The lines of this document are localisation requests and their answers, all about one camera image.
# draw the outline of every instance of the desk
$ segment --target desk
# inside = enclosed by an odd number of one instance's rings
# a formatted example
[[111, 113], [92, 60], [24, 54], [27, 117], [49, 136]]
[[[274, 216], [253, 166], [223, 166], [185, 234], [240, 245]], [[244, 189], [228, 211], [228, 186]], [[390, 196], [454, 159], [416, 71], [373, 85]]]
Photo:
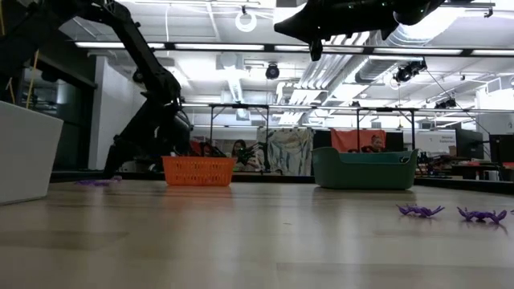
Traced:
[[479, 172], [480, 180], [485, 180], [483, 172], [500, 171], [504, 180], [511, 180], [512, 171], [510, 169], [501, 169], [496, 165], [453, 165], [451, 173], [453, 175], [463, 176], [464, 179], [475, 180], [476, 172]]
[[[403, 217], [395, 204], [446, 209]], [[51, 184], [0, 208], [5, 288], [333, 289], [512, 287], [514, 216], [462, 222], [456, 206], [512, 210], [495, 194], [362, 192], [234, 183], [167, 188]]]

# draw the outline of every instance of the monitor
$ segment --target monitor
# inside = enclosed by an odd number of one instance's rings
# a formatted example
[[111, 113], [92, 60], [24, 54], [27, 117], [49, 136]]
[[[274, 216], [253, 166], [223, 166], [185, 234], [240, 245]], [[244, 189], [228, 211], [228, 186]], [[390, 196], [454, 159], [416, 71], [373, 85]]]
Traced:
[[483, 134], [467, 129], [455, 130], [457, 157], [483, 160]]
[[385, 134], [386, 152], [403, 152], [403, 132], [387, 132]]
[[491, 161], [514, 162], [514, 135], [490, 135]]

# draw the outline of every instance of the woman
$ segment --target woman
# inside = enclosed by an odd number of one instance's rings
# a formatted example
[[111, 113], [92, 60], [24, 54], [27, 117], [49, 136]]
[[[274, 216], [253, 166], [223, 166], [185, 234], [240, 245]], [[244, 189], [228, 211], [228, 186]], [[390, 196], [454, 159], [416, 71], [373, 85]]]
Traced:
[[247, 148], [247, 143], [244, 140], [236, 140], [232, 146], [232, 157], [238, 157], [242, 149]]
[[244, 140], [237, 140], [232, 147], [232, 157], [235, 158], [235, 171], [239, 172], [256, 172], [261, 170], [261, 165], [259, 164], [258, 158], [255, 157], [255, 152], [253, 157], [250, 157], [246, 160], [246, 164], [243, 162], [244, 153], [247, 152], [247, 143]]

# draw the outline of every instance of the teal basket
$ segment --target teal basket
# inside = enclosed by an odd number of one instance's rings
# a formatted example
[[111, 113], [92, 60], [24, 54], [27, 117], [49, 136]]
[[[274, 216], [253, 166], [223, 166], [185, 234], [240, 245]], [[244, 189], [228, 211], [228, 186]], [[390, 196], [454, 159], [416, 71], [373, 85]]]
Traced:
[[312, 151], [316, 183], [328, 189], [409, 189], [414, 184], [418, 150], [400, 153]]

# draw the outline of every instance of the orange plastic basket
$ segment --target orange plastic basket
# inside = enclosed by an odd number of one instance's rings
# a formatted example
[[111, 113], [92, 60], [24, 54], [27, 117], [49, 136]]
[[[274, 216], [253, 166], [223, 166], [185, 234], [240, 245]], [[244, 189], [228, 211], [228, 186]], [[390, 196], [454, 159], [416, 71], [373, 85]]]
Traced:
[[162, 157], [168, 185], [228, 186], [235, 160], [230, 157]]

